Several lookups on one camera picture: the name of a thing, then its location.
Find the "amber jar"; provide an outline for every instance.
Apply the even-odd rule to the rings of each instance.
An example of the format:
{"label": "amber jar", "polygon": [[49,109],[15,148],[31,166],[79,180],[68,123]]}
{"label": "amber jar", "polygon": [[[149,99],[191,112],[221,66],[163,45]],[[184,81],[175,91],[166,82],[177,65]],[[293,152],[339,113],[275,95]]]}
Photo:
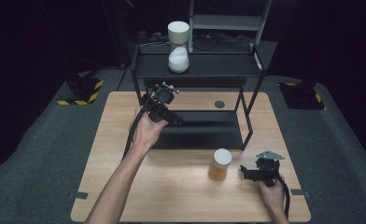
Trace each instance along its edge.
{"label": "amber jar", "polygon": [[209,167],[209,177],[213,180],[224,180],[227,175],[227,168],[232,161],[232,154],[225,148],[215,151],[212,163]]}

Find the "hand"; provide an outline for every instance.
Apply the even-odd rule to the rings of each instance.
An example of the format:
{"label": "hand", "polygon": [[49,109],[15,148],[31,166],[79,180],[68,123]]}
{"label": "hand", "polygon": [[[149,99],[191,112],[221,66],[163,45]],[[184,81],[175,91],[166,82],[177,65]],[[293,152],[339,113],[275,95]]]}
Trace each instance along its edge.
{"label": "hand", "polygon": [[[139,113],[141,107],[136,108],[135,116]],[[148,112],[145,112],[137,124],[134,132],[133,146],[149,150],[158,140],[162,129],[168,124],[166,120],[154,122],[148,117]]]}
{"label": "hand", "polygon": [[276,179],[272,187],[267,187],[263,181],[257,183],[274,223],[289,223],[284,212],[285,191],[281,182]]}

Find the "black shelf surface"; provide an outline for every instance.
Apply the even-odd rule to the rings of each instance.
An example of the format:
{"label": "black shelf surface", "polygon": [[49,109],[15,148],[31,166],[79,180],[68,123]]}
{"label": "black shelf surface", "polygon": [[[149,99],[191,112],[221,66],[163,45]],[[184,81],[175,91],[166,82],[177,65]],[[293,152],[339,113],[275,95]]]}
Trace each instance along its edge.
{"label": "black shelf surface", "polygon": [[241,149],[243,141],[235,111],[174,112],[183,117],[184,123],[180,126],[166,126],[153,146],[154,149]]}
{"label": "black shelf surface", "polygon": [[255,57],[249,53],[193,53],[189,69],[174,73],[168,67],[168,54],[139,54],[135,65],[137,78],[159,77],[259,77]]}

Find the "yellow and black hazard tape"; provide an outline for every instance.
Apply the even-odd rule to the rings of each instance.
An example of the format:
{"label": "yellow and black hazard tape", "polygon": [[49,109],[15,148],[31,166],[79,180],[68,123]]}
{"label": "yellow and black hazard tape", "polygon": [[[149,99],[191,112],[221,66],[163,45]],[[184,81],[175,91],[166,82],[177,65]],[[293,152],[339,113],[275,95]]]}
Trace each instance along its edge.
{"label": "yellow and black hazard tape", "polygon": [[[285,84],[288,86],[297,86],[297,83],[285,83]],[[318,103],[322,102],[322,99],[320,98],[320,95],[318,93],[315,95],[315,97],[317,98]]]}
{"label": "yellow and black hazard tape", "polygon": [[90,105],[95,101],[96,97],[98,97],[99,90],[101,89],[103,83],[103,80],[99,80],[96,83],[95,87],[93,88],[93,93],[88,100],[57,99],[57,105]]}

